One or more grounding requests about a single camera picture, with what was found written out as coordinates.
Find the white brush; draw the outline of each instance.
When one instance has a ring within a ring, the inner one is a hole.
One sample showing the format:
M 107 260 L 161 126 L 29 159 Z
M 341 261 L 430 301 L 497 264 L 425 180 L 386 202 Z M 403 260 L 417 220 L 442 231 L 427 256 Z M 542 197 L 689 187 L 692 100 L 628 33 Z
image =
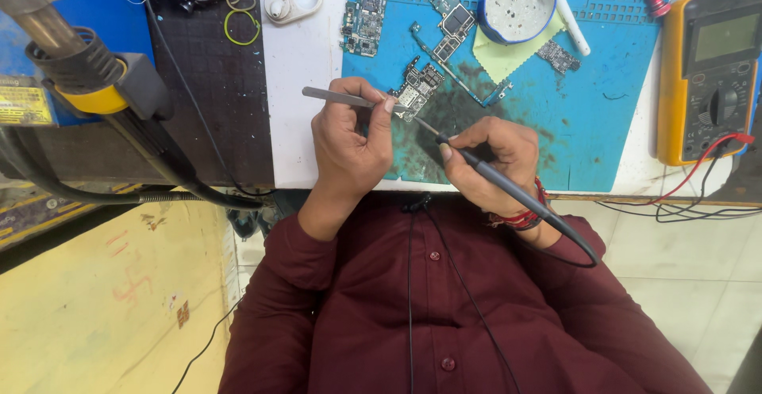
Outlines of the white brush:
M 572 9 L 569 7 L 569 3 L 566 0 L 558 0 L 556 3 L 556 8 L 561 14 L 561 18 L 563 18 L 564 22 L 566 22 L 566 26 L 569 29 L 571 38 L 574 40 L 574 43 L 577 45 L 579 51 L 583 56 L 590 55 L 590 47 L 587 45 L 587 40 L 585 40 L 585 36 L 582 35 L 582 31 L 579 29 L 579 25 L 577 25 L 577 20 L 572 14 Z

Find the blue machine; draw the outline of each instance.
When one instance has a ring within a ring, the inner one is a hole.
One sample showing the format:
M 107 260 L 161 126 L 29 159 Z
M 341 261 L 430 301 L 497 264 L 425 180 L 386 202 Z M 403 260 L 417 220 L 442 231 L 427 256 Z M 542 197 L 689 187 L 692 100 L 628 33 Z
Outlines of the blue machine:
M 72 26 L 95 30 L 112 52 L 146 53 L 153 62 L 142 5 L 128 0 L 59 0 L 53 5 Z M 69 126 L 98 121 L 97 116 L 73 116 L 44 90 L 42 72 L 24 55 L 29 42 L 26 33 L 0 12 L 0 124 Z

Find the man's left hand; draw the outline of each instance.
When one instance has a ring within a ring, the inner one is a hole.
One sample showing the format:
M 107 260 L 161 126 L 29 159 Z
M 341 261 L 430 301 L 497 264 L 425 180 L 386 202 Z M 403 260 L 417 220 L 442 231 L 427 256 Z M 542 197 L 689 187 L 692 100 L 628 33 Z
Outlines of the man's left hand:
M 300 225 L 316 239 L 332 239 L 365 194 L 392 166 L 392 109 L 395 98 L 360 77 L 333 80 L 329 90 L 358 95 L 376 103 L 367 138 L 357 131 L 357 111 L 326 102 L 312 119 L 318 181 L 299 214 Z

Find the man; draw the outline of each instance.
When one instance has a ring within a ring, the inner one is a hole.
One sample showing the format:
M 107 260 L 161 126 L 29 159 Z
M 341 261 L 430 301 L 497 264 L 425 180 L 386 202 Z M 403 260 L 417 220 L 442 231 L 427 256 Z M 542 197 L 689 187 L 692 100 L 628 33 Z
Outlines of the man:
M 710 392 L 605 265 L 530 251 L 589 262 L 449 146 L 445 172 L 465 199 L 364 198 L 392 164 L 395 101 L 358 77 L 330 88 L 376 103 L 367 138 L 348 105 L 312 120 L 318 181 L 267 237 L 220 392 Z M 533 130 L 485 117 L 450 139 L 482 142 L 542 199 Z M 604 253 L 584 219 L 564 219 Z

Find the yellow cleaning cloth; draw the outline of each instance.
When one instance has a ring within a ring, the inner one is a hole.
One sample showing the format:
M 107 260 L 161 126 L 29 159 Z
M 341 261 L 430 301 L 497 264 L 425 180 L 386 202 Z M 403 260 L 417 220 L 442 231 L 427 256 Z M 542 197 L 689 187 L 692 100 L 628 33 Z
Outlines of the yellow cleaning cloth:
M 473 48 L 474 57 L 484 67 L 492 81 L 499 83 L 562 29 L 566 29 L 566 25 L 558 11 L 553 12 L 553 18 L 550 19 L 548 26 L 528 42 L 503 46 L 487 38 L 481 29 L 477 28 Z

